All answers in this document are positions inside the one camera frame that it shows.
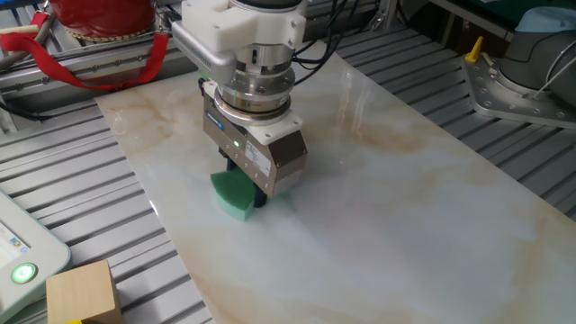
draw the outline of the device screen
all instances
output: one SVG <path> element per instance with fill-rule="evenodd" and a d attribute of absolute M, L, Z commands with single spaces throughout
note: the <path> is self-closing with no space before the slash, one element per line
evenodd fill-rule
<path fill-rule="evenodd" d="M 26 253 L 29 249 L 30 247 L 0 222 L 0 268 Z"/>

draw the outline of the red strap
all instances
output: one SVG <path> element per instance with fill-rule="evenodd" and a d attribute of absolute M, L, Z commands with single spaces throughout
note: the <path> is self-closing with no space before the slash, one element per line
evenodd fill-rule
<path fill-rule="evenodd" d="M 32 17 L 30 25 L 35 24 L 38 25 L 38 27 L 42 28 L 42 25 L 46 22 L 46 20 L 49 17 L 50 15 L 47 13 L 35 13 L 34 16 Z"/>
<path fill-rule="evenodd" d="M 53 80 L 62 81 L 72 86 L 81 87 L 89 90 L 114 90 L 119 87 L 134 86 L 150 82 L 162 67 L 162 62 L 166 55 L 168 46 L 167 34 L 155 34 L 154 43 L 150 59 L 144 67 L 144 71 L 140 74 L 138 80 L 124 82 L 121 85 L 98 85 L 90 86 L 84 85 L 80 80 L 76 79 L 68 70 L 62 67 L 54 58 L 44 50 L 44 48 L 34 39 L 25 36 L 24 34 L 12 32 L 2 35 L 0 44 L 3 50 L 7 51 L 26 51 L 31 53 L 36 60 L 36 64 L 40 71 L 44 72 L 46 76 Z"/>

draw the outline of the green indicator light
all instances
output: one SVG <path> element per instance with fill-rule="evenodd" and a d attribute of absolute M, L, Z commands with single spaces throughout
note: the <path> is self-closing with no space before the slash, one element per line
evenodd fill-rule
<path fill-rule="evenodd" d="M 12 271 L 12 281 L 17 284 L 26 284 L 34 279 L 38 273 L 38 267 L 34 264 L 21 264 Z"/>

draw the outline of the mounting plate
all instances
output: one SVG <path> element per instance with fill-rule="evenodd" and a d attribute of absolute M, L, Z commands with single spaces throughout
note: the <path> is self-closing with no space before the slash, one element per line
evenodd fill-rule
<path fill-rule="evenodd" d="M 532 99 L 536 91 L 512 84 L 498 70 L 499 60 L 494 66 L 480 58 L 469 63 L 462 58 L 466 82 L 474 110 L 484 116 L 518 122 L 576 130 L 576 109 L 550 93 L 542 93 L 538 100 Z"/>

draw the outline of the red basket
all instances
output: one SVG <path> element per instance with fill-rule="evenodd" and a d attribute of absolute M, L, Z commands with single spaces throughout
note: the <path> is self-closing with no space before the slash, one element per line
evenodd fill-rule
<path fill-rule="evenodd" d="M 154 23 L 150 0 L 50 0 L 67 31 L 87 41 L 120 41 Z"/>

